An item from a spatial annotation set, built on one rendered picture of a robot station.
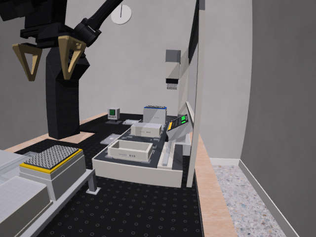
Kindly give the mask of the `blue tip rack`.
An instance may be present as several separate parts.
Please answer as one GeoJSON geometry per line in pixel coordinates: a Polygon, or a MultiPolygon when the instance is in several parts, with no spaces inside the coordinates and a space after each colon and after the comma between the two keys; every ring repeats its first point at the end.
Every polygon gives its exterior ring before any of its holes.
{"type": "Polygon", "coordinates": [[[144,123],[166,124],[167,107],[146,106],[143,110],[144,123]]]}

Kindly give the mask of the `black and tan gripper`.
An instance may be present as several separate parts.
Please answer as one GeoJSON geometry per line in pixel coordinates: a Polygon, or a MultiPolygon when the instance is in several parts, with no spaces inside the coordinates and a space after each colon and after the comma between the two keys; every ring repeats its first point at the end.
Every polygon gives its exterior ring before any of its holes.
{"type": "Polygon", "coordinates": [[[79,32],[65,25],[66,8],[64,10],[63,23],[52,23],[20,30],[20,37],[28,39],[36,38],[35,44],[13,44],[12,48],[19,59],[28,81],[35,81],[42,49],[59,47],[61,65],[64,80],[70,80],[75,65],[86,49],[86,43],[82,42],[79,32]],[[70,49],[74,50],[69,68],[68,59],[70,49]],[[32,71],[30,72],[25,53],[33,56],[32,71]]]}

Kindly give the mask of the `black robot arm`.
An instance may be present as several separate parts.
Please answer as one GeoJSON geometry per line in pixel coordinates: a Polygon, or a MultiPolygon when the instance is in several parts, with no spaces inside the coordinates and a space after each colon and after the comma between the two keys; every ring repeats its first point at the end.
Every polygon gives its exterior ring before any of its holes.
{"type": "MultiPolygon", "coordinates": [[[[81,41],[90,47],[102,33],[99,29],[104,20],[123,0],[106,0],[103,5],[89,18],[74,28],[79,32],[81,41]],[[94,31],[95,32],[94,32],[94,31]]],[[[25,29],[63,23],[67,0],[0,0],[0,16],[3,21],[25,17],[25,29]]]]}

